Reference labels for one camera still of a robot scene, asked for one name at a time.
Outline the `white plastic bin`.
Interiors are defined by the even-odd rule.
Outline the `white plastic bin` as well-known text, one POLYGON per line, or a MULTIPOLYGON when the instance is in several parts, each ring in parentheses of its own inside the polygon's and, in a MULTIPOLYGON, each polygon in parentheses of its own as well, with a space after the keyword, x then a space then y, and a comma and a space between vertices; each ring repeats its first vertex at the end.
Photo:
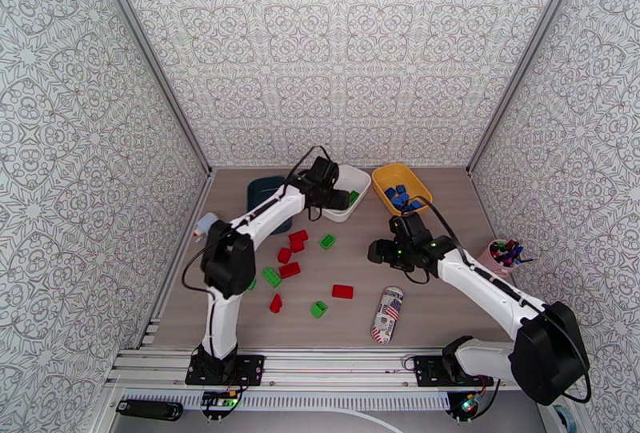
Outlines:
POLYGON ((323 211, 322 216, 335 223, 345 222, 363 200, 367 191, 370 189, 370 185, 371 176, 364 170, 346 164, 340 165, 338 180, 335 183, 334 188, 336 190, 347 190, 349 192, 356 190, 360 193, 360 196, 358 201, 354 205, 349 206, 347 210, 327 209, 323 211))

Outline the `dark teal plastic bin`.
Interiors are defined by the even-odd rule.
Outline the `dark teal plastic bin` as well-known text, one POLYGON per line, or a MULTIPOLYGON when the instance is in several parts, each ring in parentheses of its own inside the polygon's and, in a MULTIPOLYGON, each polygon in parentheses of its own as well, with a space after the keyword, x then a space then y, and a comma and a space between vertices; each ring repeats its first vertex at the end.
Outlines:
POLYGON ((285 182, 281 175, 258 178, 249 183, 246 188, 246 211, 252 211, 274 195, 285 182))

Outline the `pink cup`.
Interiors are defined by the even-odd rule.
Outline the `pink cup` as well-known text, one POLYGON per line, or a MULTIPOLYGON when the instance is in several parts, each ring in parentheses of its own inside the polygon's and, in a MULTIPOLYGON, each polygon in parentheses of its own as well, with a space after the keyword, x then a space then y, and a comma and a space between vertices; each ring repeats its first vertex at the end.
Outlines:
POLYGON ((504 267, 502 265, 502 263, 498 262, 494 258, 493 254, 490 253, 490 245, 492 243, 495 243, 495 242, 502 243, 504 245, 507 244, 507 241, 500 240, 500 239, 491 241, 485 247, 485 249, 482 251, 482 253, 477 257, 477 261, 480 264, 482 264, 489 271, 495 273, 498 276, 501 276, 501 277, 505 278, 505 277, 509 276, 512 271, 517 269, 519 267, 519 265, 515 263, 515 265, 512 266, 512 267, 504 267))

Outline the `yellow plastic bin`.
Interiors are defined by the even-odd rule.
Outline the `yellow plastic bin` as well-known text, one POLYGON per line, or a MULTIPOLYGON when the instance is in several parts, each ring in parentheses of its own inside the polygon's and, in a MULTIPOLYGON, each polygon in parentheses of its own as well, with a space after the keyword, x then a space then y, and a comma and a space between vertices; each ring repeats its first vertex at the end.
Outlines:
POLYGON ((433 202, 433 196, 419 177, 405 164, 391 163, 374 169, 371 173, 371 185, 382 201, 383 206, 392 215, 400 215, 397 209, 386 195, 386 191, 397 186, 404 186, 410 197, 421 196, 433 202))

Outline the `white grey glue bottle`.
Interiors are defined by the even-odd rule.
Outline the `white grey glue bottle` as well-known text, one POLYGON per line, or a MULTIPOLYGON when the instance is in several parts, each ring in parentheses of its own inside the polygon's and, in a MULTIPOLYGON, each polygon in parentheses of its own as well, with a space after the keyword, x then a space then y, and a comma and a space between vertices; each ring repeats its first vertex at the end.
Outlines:
POLYGON ((196 243, 202 241, 209 233, 210 228, 218 220, 215 213, 204 214, 196 223, 192 232, 192 237, 196 243))

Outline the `small circuit board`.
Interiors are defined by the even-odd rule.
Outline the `small circuit board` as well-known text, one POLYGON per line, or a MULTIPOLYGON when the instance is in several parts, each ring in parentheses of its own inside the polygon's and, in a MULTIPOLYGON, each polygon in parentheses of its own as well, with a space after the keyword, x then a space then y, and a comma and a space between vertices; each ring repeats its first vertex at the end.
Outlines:
POLYGON ((468 395, 452 408, 451 414, 461 421, 471 420, 478 414, 481 401, 479 395, 468 395))
POLYGON ((239 391, 204 391, 200 400, 202 411, 232 410, 234 409, 242 393, 239 391))

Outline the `grey box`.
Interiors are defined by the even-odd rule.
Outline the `grey box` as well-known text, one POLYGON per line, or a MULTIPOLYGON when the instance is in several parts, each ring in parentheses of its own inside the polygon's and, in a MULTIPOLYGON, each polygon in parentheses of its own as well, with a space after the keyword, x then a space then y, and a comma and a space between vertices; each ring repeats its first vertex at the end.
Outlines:
POLYGON ((560 405, 568 408, 573 414, 573 417, 578 427, 578 433, 584 433, 583 427, 581 427, 578 423, 578 417, 570 408, 570 401, 563 395, 559 396, 555 401, 552 402, 551 405, 542 405, 540 403, 535 404, 537 411, 540 415, 540 419, 542 421, 542 425, 544 427, 545 433, 566 433, 564 426, 561 424, 554 410, 554 405, 560 405))

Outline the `blue tape roll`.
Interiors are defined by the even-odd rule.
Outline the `blue tape roll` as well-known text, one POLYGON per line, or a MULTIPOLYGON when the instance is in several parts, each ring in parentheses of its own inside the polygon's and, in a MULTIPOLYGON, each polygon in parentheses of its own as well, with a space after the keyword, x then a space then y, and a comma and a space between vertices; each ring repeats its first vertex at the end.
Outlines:
POLYGON ((578 427, 573 417, 572 412, 563 406, 554 405, 554 410, 564 426, 566 433, 578 433, 578 427))

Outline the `black flat device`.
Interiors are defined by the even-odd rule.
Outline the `black flat device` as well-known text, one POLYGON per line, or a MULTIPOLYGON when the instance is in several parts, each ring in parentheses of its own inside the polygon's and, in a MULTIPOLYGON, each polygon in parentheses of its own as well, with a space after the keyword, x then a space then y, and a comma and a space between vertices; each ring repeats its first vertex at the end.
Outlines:
POLYGON ((116 412, 134 418, 174 422, 182 417, 184 408, 176 402, 124 399, 118 403, 116 412))

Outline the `aluminium table edge rail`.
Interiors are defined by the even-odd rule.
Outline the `aluminium table edge rail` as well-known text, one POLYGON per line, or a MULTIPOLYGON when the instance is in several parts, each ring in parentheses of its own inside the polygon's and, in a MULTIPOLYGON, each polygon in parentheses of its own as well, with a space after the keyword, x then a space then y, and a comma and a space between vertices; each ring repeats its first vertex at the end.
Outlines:
POLYGON ((203 179, 202 184, 198 188, 197 198, 194 201, 194 205, 190 208, 188 218, 179 228, 180 232, 178 233, 179 239, 177 247, 171 256, 168 267, 164 271, 161 286, 154 295, 154 301, 152 302, 153 306, 145 315, 140 331, 136 335, 133 345, 134 349, 148 347, 153 343, 153 337, 156 331, 156 328, 153 328, 153 326, 158 326, 162 321, 164 310, 166 309, 167 303, 170 301, 170 296, 176 280, 182 273, 183 259, 188 254, 191 245, 192 230, 202 214, 206 198, 208 197, 210 188, 214 182, 215 174, 216 171, 213 170, 203 179))
POLYGON ((554 228, 542 198, 518 177, 490 175, 479 170, 473 174, 471 182, 494 237, 514 240, 524 247, 519 259, 537 259, 519 265, 506 279, 528 295, 549 302, 550 298, 539 280, 545 276, 544 258, 553 239, 554 228))

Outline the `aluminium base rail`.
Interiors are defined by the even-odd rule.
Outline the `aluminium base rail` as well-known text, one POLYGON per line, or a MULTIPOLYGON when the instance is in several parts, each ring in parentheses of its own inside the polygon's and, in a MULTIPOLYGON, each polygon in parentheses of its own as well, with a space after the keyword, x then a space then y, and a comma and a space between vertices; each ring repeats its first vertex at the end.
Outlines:
MULTIPOLYGON (((117 353, 108 387, 210 389, 185 384, 191 348, 142 347, 117 353)), ((442 355, 438 348, 266 348, 238 353, 265 357, 262 381, 252 391, 423 391, 413 371, 416 355, 442 355)))

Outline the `aluminium frame post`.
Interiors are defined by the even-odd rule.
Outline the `aluminium frame post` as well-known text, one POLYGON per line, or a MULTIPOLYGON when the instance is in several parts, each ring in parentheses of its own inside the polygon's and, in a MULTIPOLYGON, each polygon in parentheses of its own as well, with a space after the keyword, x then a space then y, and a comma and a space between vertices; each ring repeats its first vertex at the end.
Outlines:
POLYGON ((473 176, 500 122, 506 115, 522 84, 526 81, 526 77, 538 57, 538 52, 543 47, 546 38, 562 12, 565 2, 566 0, 547 0, 544 5, 537 23, 524 45, 522 55, 505 84, 502 95, 498 100, 498 105, 492 112, 486 128, 482 132, 478 144, 466 165, 466 174, 468 177, 473 176))
POLYGON ((133 43, 138 49, 141 58, 146 64, 162 99, 172 112, 176 122, 182 130, 182 134, 185 136, 188 146, 192 153, 198 160, 199 166, 204 171, 204 174, 209 175, 213 171, 213 167, 210 165, 202 145, 198 141, 197 135, 194 133, 193 127, 190 125, 184 110, 181 107, 176 92, 164 71, 162 64, 150 42, 150 38, 142 24, 138 13, 131 0, 112 0, 115 9, 118 12, 119 17, 122 20, 123 25, 129 32, 133 39, 133 43))

